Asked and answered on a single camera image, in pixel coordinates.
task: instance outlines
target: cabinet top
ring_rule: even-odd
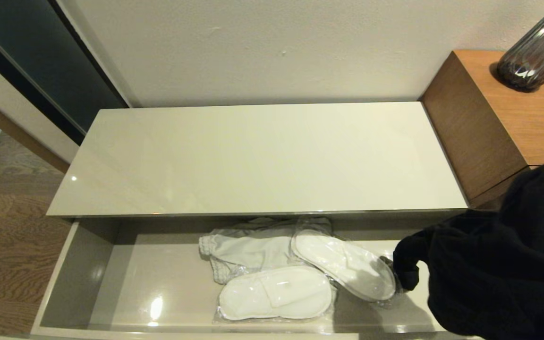
[[[421,103],[101,110],[48,215],[466,207]]]
[[[544,164],[544,84],[533,93],[501,84],[492,76],[491,67],[504,52],[457,50],[455,54],[527,164]]]

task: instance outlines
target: plastic bag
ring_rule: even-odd
[[[327,276],[309,265],[247,273],[222,289],[214,323],[332,325],[336,295]]]
[[[327,218],[309,223],[330,232]],[[231,278],[278,267],[303,264],[290,253],[298,220],[256,218],[230,228],[215,229],[199,238],[199,252],[209,257],[213,280],[226,284]]]
[[[375,301],[373,303],[375,304],[375,306],[378,306],[378,307],[381,307],[381,308],[384,308],[384,309],[396,308],[396,307],[400,306],[402,301],[406,298],[405,293],[407,291],[402,288],[402,285],[400,284],[400,280],[398,279],[398,274],[393,269],[393,260],[390,259],[387,256],[381,256],[380,260],[385,262],[391,268],[391,272],[393,273],[394,282],[396,282],[396,288],[395,288],[395,293],[391,296],[391,298],[386,299],[386,300]]]
[[[397,290],[399,281],[391,268],[391,261],[332,236],[308,218],[298,222],[291,251],[367,302],[390,307],[400,290]]]

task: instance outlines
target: disposable slipper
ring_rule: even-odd
[[[387,300],[396,290],[391,268],[361,247],[313,229],[296,233],[291,249],[365,301]]]
[[[228,320],[309,319],[323,314],[331,301],[329,279],[300,265],[233,278],[220,293],[220,312]]]

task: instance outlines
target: black fabric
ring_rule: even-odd
[[[521,174],[499,212],[467,211],[397,245],[402,287],[429,267],[430,310],[448,331],[544,339],[544,166]]]

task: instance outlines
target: white towel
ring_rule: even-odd
[[[213,280],[225,284],[243,273],[265,271],[300,264],[291,253],[291,238],[297,220],[279,221],[256,218],[228,229],[214,229],[199,238],[199,251],[210,257]],[[324,217],[311,218],[308,224],[331,232],[331,222]]]

